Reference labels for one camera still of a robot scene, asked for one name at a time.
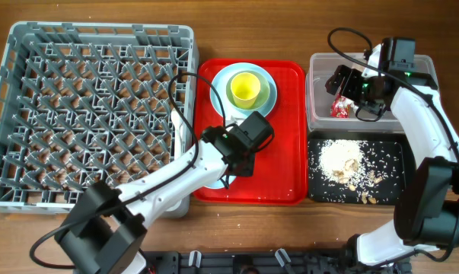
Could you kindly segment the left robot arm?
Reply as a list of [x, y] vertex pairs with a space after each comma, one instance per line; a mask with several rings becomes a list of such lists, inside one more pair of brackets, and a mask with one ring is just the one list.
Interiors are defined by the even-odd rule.
[[139, 273], [148, 228], [171, 206], [223, 177], [249, 177], [254, 156], [273, 133], [243, 124], [210, 126], [167, 166], [116, 189], [95, 183], [70, 211], [54, 240], [81, 273]]

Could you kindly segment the red candy wrapper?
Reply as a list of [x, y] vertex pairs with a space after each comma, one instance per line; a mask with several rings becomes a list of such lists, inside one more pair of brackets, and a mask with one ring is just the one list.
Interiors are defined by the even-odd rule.
[[336, 96], [330, 108], [330, 116], [334, 118], [348, 118], [353, 102], [341, 95]]

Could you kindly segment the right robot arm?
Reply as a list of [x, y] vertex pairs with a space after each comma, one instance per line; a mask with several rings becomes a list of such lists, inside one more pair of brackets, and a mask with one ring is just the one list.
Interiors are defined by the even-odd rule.
[[325, 84], [377, 116], [392, 112], [417, 165], [393, 220], [355, 239], [356, 261], [369, 268], [416, 254], [443, 262], [459, 247], [459, 137], [435, 79], [416, 71], [415, 48], [413, 39], [385, 38], [366, 52], [363, 71], [340, 65]]

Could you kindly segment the small blue food bowl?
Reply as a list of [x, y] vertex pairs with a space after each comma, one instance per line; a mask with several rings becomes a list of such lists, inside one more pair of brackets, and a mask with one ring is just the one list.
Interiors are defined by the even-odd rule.
[[230, 186], [236, 179], [236, 176], [223, 176], [219, 180], [205, 185], [205, 188], [217, 190], [225, 189], [227, 186]]

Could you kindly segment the white plastic spoon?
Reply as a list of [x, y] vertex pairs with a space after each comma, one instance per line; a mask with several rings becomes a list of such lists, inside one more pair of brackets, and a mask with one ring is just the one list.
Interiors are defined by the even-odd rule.
[[181, 135], [182, 128], [183, 128], [183, 121], [179, 115], [179, 113], [172, 109], [171, 111], [171, 122], [174, 126], [174, 157], [179, 158], [183, 154], [182, 144], [183, 144], [183, 137]]

